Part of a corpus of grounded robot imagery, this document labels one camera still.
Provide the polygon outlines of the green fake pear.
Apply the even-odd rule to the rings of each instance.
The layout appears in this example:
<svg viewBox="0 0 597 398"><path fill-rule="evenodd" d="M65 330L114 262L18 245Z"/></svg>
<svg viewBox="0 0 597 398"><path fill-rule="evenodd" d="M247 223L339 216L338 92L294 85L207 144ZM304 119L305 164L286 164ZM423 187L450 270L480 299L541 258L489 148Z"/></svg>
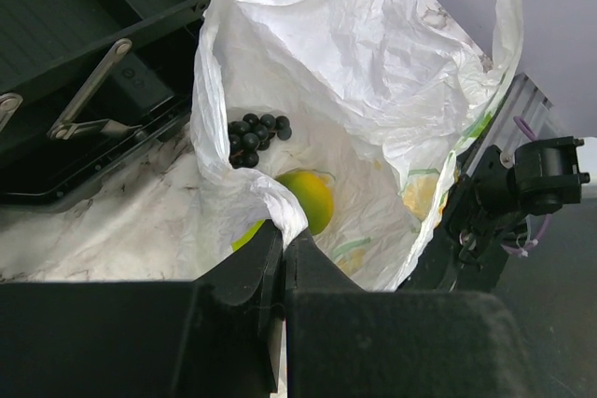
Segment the green fake pear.
<svg viewBox="0 0 597 398"><path fill-rule="evenodd" d="M263 224L263 220L256 221L238 240L231 244L232 251L236 252L247 244L257 234Z"/></svg>

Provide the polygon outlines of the black fake grape bunch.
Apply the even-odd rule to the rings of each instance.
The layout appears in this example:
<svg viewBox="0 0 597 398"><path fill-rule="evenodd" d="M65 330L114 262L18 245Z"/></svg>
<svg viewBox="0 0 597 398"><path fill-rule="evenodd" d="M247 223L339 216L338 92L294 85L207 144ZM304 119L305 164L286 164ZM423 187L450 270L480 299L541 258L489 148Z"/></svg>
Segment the black fake grape bunch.
<svg viewBox="0 0 597 398"><path fill-rule="evenodd" d="M284 142L292 134L287 116L247 113L228 123L229 163L233 169L253 169L260 161L260 153L267 151L275 139Z"/></svg>

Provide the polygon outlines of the white plastic bag lemon print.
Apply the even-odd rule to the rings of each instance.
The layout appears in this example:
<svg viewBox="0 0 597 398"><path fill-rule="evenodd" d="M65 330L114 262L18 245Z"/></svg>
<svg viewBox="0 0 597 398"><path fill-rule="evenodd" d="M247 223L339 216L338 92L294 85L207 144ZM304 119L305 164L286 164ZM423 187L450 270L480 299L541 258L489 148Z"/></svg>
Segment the white plastic bag lemon print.
<svg viewBox="0 0 597 398"><path fill-rule="evenodd" d="M336 210L319 248L359 286L415 269L455 181L458 154L504 98L521 57L521 0L495 0L493 66L423 19L423 0L212 0L195 55L190 136L199 189L180 275L223 261L256 221L284 243L307 225L275 178L312 170ZM228 123L287 116L293 131L253 169L229 163Z"/></svg>

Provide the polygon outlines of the yellow green fake mango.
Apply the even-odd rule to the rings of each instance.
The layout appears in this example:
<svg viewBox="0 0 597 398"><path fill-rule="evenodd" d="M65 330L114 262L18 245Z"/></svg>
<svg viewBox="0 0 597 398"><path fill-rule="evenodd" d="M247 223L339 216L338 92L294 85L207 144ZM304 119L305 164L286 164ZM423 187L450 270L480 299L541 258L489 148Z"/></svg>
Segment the yellow green fake mango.
<svg viewBox="0 0 597 398"><path fill-rule="evenodd" d="M326 182L314 172L296 171L281 174L275 180L298 200L313 236L322 233L332 220L335 204Z"/></svg>

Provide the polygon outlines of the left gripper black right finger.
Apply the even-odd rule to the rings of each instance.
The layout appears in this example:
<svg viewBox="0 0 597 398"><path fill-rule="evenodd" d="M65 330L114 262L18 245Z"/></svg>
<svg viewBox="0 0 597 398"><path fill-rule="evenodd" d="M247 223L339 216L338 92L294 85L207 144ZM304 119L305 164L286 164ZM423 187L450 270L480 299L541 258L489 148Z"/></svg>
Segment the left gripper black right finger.
<svg viewBox="0 0 597 398"><path fill-rule="evenodd" d="M291 397L531 397L502 302L477 292L368 292L308 235L285 251Z"/></svg>

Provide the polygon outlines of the black plastic toolbox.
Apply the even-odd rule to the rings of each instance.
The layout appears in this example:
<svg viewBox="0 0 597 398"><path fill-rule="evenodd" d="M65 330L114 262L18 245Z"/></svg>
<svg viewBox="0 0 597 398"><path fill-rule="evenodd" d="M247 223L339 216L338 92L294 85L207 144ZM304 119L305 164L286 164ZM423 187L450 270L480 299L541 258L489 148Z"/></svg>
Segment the black plastic toolbox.
<svg viewBox="0 0 597 398"><path fill-rule="evenodd" d="M1 202L55 208L190 111L211 0L1 0Z"/></svg>

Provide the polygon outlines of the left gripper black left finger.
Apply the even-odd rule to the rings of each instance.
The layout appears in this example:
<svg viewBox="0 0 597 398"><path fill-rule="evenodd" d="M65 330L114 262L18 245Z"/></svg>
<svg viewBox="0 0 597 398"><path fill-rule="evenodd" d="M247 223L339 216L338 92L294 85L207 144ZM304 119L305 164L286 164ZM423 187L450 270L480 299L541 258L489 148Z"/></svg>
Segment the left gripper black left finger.
<svg viewBox="0 0 597 398"><path fill-rule="evenodd" d="M5 282L5 397L267 397L281 324L271 222L194 281Z"/></svg>

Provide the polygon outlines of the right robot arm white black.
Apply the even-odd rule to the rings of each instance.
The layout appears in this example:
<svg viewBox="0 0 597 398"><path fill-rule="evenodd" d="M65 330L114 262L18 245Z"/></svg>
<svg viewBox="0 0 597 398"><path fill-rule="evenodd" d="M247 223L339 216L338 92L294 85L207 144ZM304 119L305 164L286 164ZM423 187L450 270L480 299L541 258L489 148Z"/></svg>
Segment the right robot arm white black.
<svg viewBox="0 0 597 398"><path fill-rule="evenodd" d="M547 229L532 232L529 217L547 224L563 206L595 198L595 138L541 138L532 121L545 120L549 109L527 75L514 77L496 114L457 158L457 182L408 284L425 275L447 288L463 270L484 270L489 253L525 256Z"/></svg>

